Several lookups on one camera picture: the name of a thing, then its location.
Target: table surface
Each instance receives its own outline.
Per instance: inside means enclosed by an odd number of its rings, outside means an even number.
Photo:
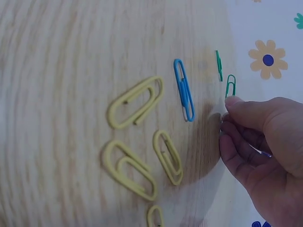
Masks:
[[[146,226],[147,209],[158,204],[169,227],[226,225],[235,180],[220,160],[218,136],[233,49],[224,0],[1,1],[0,224]],[[194,122],[183,120],[176,58],[186,67]],[[164,80],[163,99],[140,125],[111,129],[109,104],[156,75]],[[120,117],[147,100],[144,93],[120,107]],[[153,151],[160,129],[181,157],[180,186]],[[100,154],[113,139],[151,166],[155,202],[104,170]],[[125,172],[142,182],[132,167]]]

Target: plastic-coated paper clip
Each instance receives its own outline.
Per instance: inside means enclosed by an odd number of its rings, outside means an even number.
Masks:
[[[154,227],[155,226],[153,218],[152,218],[152,215],[153,215],[155,210],[158,210],[158,213],[159,213],[159,216],[160,216],[160,222],[161,222],[160,224],[157,224],[157,226],[158,227],[165,227],[162,209],[158,205],[154,205],[148,210],[148,212],[147,212],[147,226],[148,227]]]
[[[181,67],[183,77],[180,77],[180,75],[179,75],[178,64]],[[176,81],[177,81],[177,85],[178,85],[182,108],[185,108],[185,112],[186,112],[186,116],[187,116],[187,119],[185,118],[185,116],[184,116],[184,119],[186,122],[187,121],[192,122],[195,119],[195,107],[194,107],[193,100],[192,100],[192,97],[190,94],[185,68],[184,68],[183,62],[180,59],[175,59],[174,70],[175,70]],[[189,103],[188,102],[190,103],[191,117],[190,117],[190,113],[189,113]]]
[[[218,65],[218,71],[220,74],[220,81],[223,82],[223,73],[222,73],[222,62],[219,55],[219,51],[216,51],[216,57],[217,57],[217,65]]]
[[[172,157],[172,161],[174,162],[175,165],[172,164],[169,156],[165,153],[162,152],[159,148],[159,137],[162,136],[164,139],[165,145]],[[182,168],[182,163],[180,156],[177,152],[177,149],[173,145],[168,133],[164,130],[159,130],[155,132],[153,138],[152,138],[152,145],[153,149],[155,150],[158,159],[160,160],[168,178],[172,182],[173,185],[179,185],[183,179],[183,168]]]
[[[119,148],[122,152],[126,154],[123,158],[119,159],[117,163],[117,168],[111,164],[111,153],[114,147]],[[148,201],[154,201],[157,197],[158,190],[157,190],[157,183],[153,176],[150,173],[150,168],[147,164],[145,164],[141,159],[133,153],[130,148],[128,148],[123,142],[119,140],[113,140],[107,144],[105,147],[105,151],[103,153],[103,162],[104,166],[107,171],[111,174],[111,176],[122,184],[127,189],[131,190],[132,192],[136,193],[137,195],[141,196],[142,198]],[[128,177],[124,175],[122,166],[124,163],[128,163],[129,165],[133,166],[139,173],[148,179],[152,185],[152,194],[149,195],[146,193],[146,189],[143,188],[141,185],[137,184],[136,182],[130,180]]]
[[[153,81],[157,81],[159,83],[159,94],[158,96],[155,95],[155,89],[150,84]],[[140,94],[144,93],[145,90],[148,90],[150,92],[150,98],[149,100],[139,109],[137,110],[133,115],[131,115],[129,118],[124,120],[123,122],[119,123],[115,119],[115,113],[117,108],[122,104],[128,104],[131,101],[133,101],[135,98],[137,98]],[[132,122],[136,125],[140,124],[144,118],[147,116],[147,114],[151,111],[152,108],[156,106],[156,104],[160,101],[160,99],[163,97],[164,93],[164,87],[163,87],[163,79],[159,76],[154,76],[147,78],[140,84],[133,87],[131,90],[120,96],[116,101],[114,101],[107,111],[107,121],[109,125],[114,129],[122,129]]]
[[[233,77],[234,82],[230,82],[230,77]],[[229,92],[229,85],[232,84],[232,95],[235,96],[236,95],[236,78],[234,75],[230,74],[227,78],[227,84],[226,84],[226,92],[225,92],[225,98],[227,98],[228,96],[228,92]]]

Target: orange flower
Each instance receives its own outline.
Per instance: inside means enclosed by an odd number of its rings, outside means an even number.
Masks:
[[[256,60],[250,65],[251,70],[261,71],[262,79],[269,79],[270,74],[275,79],[280,79],[281,70],[288,69],[287,62],[281,59],[285,57],[285,50],[276,49],[276,43],[272,40],[268,40],[266,45],[258,40],[256,47],[258,50],[249,51],[249,56]]]

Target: blue flower center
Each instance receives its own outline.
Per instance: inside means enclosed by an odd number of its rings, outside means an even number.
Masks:
[[[264,55],[264,57],[263,57],[263,63],[265,65],[272,66],[274,64],[274,62],[275,62],[274,58],[271,55],[269,55],[269,54]]]

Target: green paper clip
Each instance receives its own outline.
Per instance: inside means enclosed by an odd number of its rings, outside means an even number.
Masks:
[[[216,51],[216,56],[217,56],[217,65],[218,65],[218,71],[220,74],[220,81],[223,81],[223,73],[222,73],[222,62],[221,62],[221,58],[219,55],[219,51]]]
[[[233,77],[234,82],[230,82],[229,79],[230,77]],[[233,88],[232,88],[232,95],[235,96],[236,95],[236,78],[234,75],[230,74],[227,78],[227,84],[226,84],[226,93],[225,93],[225,98],[227,98],[228,92],[229,92],[229,85],[232,84]]]

